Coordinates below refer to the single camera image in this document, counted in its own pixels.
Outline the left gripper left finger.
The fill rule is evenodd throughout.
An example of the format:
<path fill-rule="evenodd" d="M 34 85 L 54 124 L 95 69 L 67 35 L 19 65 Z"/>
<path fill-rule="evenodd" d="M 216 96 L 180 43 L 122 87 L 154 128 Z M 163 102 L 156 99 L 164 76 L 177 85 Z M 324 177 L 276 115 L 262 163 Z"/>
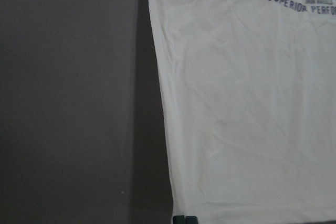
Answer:
<path fill-rule="evenodd" d="M 185 224 L 185 216 L 184 215 L 173 216 L 173 224 Z"/>

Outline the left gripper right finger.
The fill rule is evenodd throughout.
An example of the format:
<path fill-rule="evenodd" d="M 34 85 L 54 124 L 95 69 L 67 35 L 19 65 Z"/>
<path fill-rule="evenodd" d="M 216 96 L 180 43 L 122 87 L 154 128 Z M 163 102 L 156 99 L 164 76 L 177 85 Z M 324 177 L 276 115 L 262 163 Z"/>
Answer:
<path fill-rule="evenodd" d="M 197 217 L 196 216 L 186 216 L 185 223 L 186 224 L 197 224 Z"/>

